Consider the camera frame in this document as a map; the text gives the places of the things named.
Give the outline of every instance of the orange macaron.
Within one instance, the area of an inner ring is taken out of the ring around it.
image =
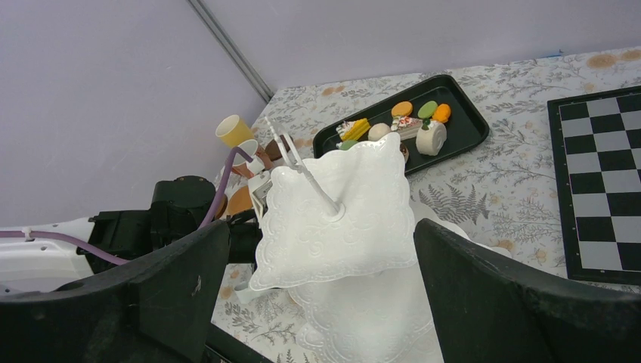
[[[404,117],[404,116],[409,116],[412,113],[412,103],[408,101],[403,101],[401,103],[396,104],[396,106],[392,107],[392,117]]]

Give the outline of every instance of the purple tube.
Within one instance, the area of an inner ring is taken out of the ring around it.
[[[203,219],[203,222],[200,223],[198,229],[205,227],[214,219],[214,215],[216,214],[216,211],[218,210],[218,207],[222,202],[222,196],[225,195],[225,188],[227,187],[227,183],[229,182],[229,174],[231,173],[231,168],[234,165],[234,158],[236,154],[240,154],[245,158],[245,160],[249,161],[250,163],[252,162],[252,157],[248,153],[246,153],[245,150],[241,149],[238,146],[234,146],[233,148],[231,148],[231,152],[229,153],[227,160],[225,160],[225,170],[223,170],[222,172],[221,183],[216,190],[216,195],[214,197],[214,200],[212,201],[212,205],[209,207],[209,210],[205,215],[205,219]]]
[[[225,188],[227,187],[227,183],[229,182],[229,174],[231,173],[231,168],[234,165],[234,157],[236,156],[236,154],[240,154],[242,157],[245,158],[245,160],[249,162],[252,161],[252,157],[240,147],[236,146],[231,149],[231,152],[229,153],[229,156],[225,161],[225,170],[222,173],[221,183],[218,186],[218,190],[216,191],[216,195],[214,196],[212,205],[209,207],[209,210],[207,211],[205,219],[203,219],[203,222],[200,223],[200,227],[198,227],[198,229],[201,229],[202,227],[208,225],[214,219],[215,211],[218,210],[218,206],[222,202],[222,196],[225,195]],[[83,240],[79,240],[78,238],[71,237],[67,234],[62,234],[57,232],[32,231],[29,235],[34,238],[62,240],[63,242],[67,242],[76,247],[80,247],[83,250],[98,257],[99,259],[103,259],[107,262],[111,262],[114,265],[124,265],[127,262],[129,262],[126,259],[121,259],[110,253],[104,252],[103,250],[99,249],[96,246],[88,244],[87,242],[84,242]],[[22,238],[22,237],[25,237],[22,231],[0,231],[0,238]]]
[[[30,235],[31,237],[34,237],[34,238],[62,240],[76,247],[80,247],[83,250],[91,253],[92,255],[95,255],[96,257],[101,258],[107,262],[111,262],[114,265],[123,265],[128,262],[128,260],[126,259],[121,259],[120,257],[116,257],[114,255],[106,253],[96,246],[93,246],[91,244],[88,244],[87,242],[84,242],[83,240],[79,240],[78,238],[71,237],[66,234],[57,233],[57,232],[32,231]],[[0,231],[0,238],[6,238],[6,237],[24,238],[25,236],[22,231]]]

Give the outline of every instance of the black serving tray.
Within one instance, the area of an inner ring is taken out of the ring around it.
[[[413,111],[410,116],[416,118],[418,117],[419,109],[427,101],[449,104],[452,109],[452,116],[445,123],[447,140],[437,156],[431,157],[420,154],[416,149],[416,138],[402,141],[410,151],[410,159],[405,164],[405,175],[425,169],[478,146],[487,138],[490,132],[488,123],[467,98],[457,81],[449,75],[440,75],[413,85],[390,98],[380,101],[378,104],[374,104],[320,130],[314,136],[314,157],[319,158],[329,151],[337,150],[336,144],[341,140],[336,133],[336,127],[340,123],[367,118],[372,126],[377,123],[391,125],[392,107],[402,101],[412,103]],[[367,133],[365,132],[365,135],[359,141],[366,140]]]

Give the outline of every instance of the chessboard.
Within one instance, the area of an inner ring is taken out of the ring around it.
[[[641,87],[547,107],[568,278],[641,285]]]

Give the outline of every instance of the tablecloth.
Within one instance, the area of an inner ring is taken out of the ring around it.
[[[565,256],[547,101],[641,85],[641,48],[445,70],[488,121],[488,139],[471,151],[408,176],[413,200],[457,223],[476,242],[504,247],[526,265],[561,277]],[[439,73],[413,73],[279,90],[253,125],[263,145],[262,120],[282,123],[302,157],[323,127]],[[228,190],[246,184],[235,175]],[[302,309],[282,291],[241,305],[233,286],[248,281],[248,265],[229,265],[212,323],[276,363],[317,362],[294,336]],[[641,288],[595,284],[641,293]]]

